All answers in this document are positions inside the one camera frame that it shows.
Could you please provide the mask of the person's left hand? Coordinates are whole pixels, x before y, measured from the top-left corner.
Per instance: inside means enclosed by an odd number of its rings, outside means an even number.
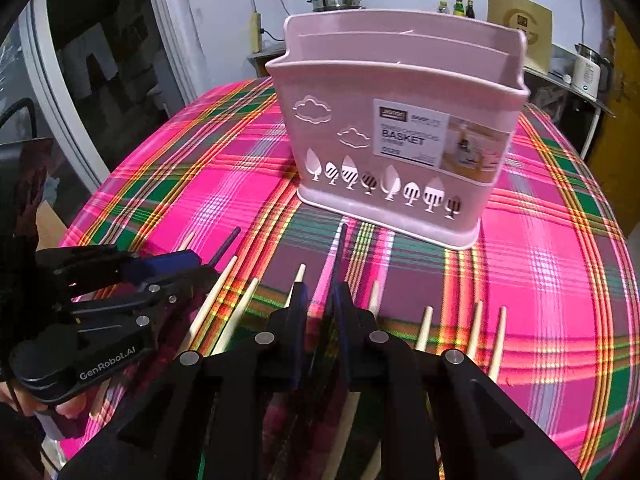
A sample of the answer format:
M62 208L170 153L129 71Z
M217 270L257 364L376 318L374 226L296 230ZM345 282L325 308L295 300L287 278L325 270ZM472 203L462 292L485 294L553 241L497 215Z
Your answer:
M26 389L17 382L2 382L0 384L1 402L8 404L15 411L25 416L32 416L35 412L47 411L48 406L36 400ZM55 411L69 419L78 417L85 409L87 395L81 393L73 399L55 405Z

